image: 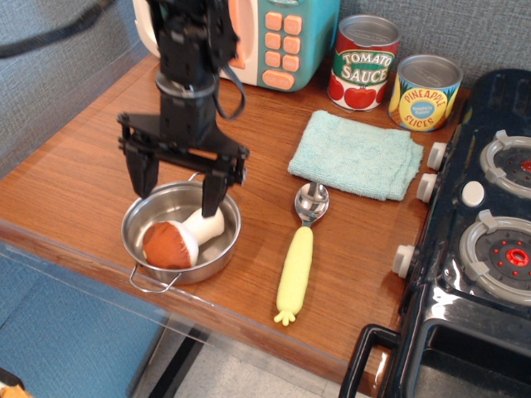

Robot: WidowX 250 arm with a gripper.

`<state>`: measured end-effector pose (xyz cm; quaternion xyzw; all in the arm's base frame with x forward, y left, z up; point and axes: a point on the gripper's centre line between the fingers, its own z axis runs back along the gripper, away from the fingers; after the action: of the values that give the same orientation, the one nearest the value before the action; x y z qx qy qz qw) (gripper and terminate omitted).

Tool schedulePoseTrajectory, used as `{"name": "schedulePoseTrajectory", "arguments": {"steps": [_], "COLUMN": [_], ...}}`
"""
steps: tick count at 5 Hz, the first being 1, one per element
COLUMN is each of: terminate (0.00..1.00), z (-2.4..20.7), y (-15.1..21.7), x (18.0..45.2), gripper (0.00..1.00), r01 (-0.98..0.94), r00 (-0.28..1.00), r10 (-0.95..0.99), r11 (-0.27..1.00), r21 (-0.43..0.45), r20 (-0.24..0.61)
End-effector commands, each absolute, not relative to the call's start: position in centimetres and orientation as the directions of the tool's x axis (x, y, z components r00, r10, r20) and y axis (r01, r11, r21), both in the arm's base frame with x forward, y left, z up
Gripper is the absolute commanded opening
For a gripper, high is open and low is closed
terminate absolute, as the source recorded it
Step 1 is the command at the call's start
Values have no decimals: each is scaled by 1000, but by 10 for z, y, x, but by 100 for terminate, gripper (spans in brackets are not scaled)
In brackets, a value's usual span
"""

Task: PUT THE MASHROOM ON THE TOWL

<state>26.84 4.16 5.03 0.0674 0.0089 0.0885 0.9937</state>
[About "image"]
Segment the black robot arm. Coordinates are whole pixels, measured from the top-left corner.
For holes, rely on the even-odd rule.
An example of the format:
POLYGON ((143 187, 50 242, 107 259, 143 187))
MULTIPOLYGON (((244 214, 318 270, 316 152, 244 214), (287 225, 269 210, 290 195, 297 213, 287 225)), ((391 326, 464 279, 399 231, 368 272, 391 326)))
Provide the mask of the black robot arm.
POLYGON ((220 73, 242 84, 228 63, 238 37, 226 1, 151 1, 159 51, 156 85, 160 113, 120 114, 119 145, 135 193, 146 198, 158 182, 160 162, 204 175, 202 214, 213 216, 228 187, 241 184, 249 150, 217 126, 220 73))

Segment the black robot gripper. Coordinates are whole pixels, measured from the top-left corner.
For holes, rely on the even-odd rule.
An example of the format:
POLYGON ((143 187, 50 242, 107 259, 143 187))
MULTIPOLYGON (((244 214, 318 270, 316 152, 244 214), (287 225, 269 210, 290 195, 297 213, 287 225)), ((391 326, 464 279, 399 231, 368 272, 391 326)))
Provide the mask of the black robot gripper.
POLYGON ((227 185, 242 184, 250 151, 217 126, 223 112, 219 90, 160 94, 159 114, 122 113, 117 116, 122 150, 134 192, 150 195, 158 182, 160 161, 205 173, 202 216, 214 216, 227 185))

